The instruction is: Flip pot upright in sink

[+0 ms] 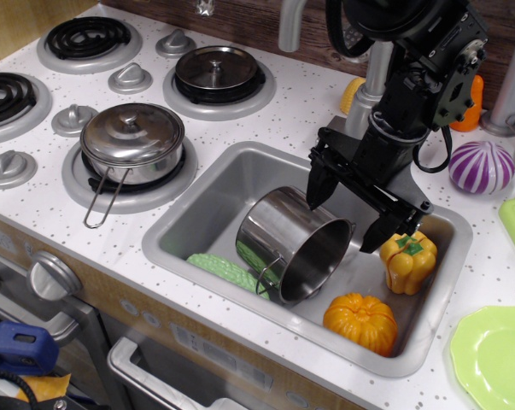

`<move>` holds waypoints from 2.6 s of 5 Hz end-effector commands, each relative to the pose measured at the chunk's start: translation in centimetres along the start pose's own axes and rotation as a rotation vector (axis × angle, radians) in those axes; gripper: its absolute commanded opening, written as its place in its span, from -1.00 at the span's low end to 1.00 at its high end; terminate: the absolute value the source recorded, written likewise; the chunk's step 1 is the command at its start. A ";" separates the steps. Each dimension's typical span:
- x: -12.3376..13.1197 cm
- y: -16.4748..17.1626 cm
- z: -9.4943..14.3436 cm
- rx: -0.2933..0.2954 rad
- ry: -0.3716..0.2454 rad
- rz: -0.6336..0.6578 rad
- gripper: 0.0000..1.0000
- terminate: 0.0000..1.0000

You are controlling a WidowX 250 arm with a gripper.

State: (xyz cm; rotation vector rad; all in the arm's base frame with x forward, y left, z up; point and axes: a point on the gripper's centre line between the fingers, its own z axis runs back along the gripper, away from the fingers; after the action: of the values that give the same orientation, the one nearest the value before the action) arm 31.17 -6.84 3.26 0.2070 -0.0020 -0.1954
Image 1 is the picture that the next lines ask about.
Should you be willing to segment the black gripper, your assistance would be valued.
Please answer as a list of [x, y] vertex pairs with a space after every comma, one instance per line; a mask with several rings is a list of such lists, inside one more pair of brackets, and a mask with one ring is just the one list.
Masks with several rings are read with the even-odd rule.
[[433, 205], [413, 179], [415, 155], [430, 134], [425, 126], [392, 127], [382, 114], [368, 117], [362, 138], [337, 127], [337, 119], [318, 131], [311, 149], [306, 201], [316, 209], [343, 185], [379, 213], [364, 234], [360, 252], [373, 253], [402, 226], [416, 226]]

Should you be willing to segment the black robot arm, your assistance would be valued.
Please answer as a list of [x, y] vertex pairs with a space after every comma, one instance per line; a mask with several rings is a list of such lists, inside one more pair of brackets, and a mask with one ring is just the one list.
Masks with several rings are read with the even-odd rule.
[[413, 234], [432, 212], [411, 166], [432, 132], [452, 147], [449, 127], [473, 104], [487, 26], [467, 1], [329, 1], [325, 15], [343, 56], [393, 45], [385, 90], [362, 138], [323, 127], [309, 156], [308, 206], [317, 208], [338, 185], [351, 190], [378, 213], [360, 247], [371, 253], [395, 234]]

